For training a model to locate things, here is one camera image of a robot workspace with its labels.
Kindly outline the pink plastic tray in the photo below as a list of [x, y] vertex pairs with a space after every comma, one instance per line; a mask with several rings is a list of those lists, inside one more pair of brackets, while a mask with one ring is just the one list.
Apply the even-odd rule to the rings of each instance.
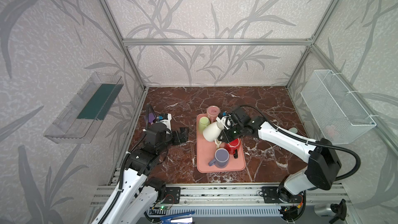
[[224, 143], [217, 146], [208, 142], [199, 130], [199, 123], [206, 114], [197, 115], [197, 168], [201, 173], [242, 171], [246, 167], [245, 154], [242, 146], [236, 152], [237, 158], [229, 154]]

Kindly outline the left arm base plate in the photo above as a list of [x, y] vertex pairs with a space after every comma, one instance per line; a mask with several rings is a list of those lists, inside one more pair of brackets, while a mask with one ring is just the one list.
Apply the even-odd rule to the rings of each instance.
[[180, 202], [180, 187], [165, 187], [160, 194], [160, 203], [162, 204], [178, 204]]

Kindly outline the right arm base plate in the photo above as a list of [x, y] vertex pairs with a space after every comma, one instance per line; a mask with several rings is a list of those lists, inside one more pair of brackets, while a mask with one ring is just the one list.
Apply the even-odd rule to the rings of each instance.
[[264, 186], [261, 188], [260, 196], [263, 198], [264, 203], [299, 205], [303, 201], [305, 192], [302, 191], [298, 195], [288, 196], [283, 200], [278, 193], [277, 186]]

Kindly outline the light green mug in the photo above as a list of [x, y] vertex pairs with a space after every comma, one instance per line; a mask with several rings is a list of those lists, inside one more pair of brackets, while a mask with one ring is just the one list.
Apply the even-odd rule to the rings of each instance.
[[198, 131], [202, 133], [210, 124], [208, 117], [201, 117], [198, 122]]

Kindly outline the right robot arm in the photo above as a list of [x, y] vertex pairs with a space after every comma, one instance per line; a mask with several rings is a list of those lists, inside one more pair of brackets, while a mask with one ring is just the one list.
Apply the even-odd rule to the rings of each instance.
[[[296, 155], [307, 166], [286, 176], [278, 186], [277, 195], [282, 202], [309, 189], [330, 190], [335, 181], [353, 176], [361, 167], [360, 156], [347, 148], [334, 146], [329, 140], [314, 140], [294, 134], [272, 123], [259, 109], [260, 115], [252, 118], [241, 105], [231, 112], [220, 113], [216, 121], [222, 126], [219, 138], [230, 143], [238, 138], [252, 136], [273, 143]], [[342, 163], [338, 151], [348, 153], [355, 159], [353, 168], [339, 175]]]

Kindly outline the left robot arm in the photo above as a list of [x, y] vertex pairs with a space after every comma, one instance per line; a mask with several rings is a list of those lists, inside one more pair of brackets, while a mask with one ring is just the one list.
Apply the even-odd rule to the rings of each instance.
[[160, 164], [160, 156], [171, 146], [188, 141], [189, 128], [171, 128], [171, 114], [147, 114], [146, 125], [138, 147], [128, 151], [123, 159], [119, 181], [94, 224], [135, 224], [150, 206], [166, 197], [165, 182], [150, 178]]

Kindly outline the white mug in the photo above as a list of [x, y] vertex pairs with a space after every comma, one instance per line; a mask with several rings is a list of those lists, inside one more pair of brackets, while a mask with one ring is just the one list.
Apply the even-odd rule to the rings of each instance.
[[229, 116], [217, 117], [216, 121], [207, 126], [203, 131], [203, 137], [208, 142], [213, 142], [218, 139], [223, 130], [231, 128], [232, 121]]

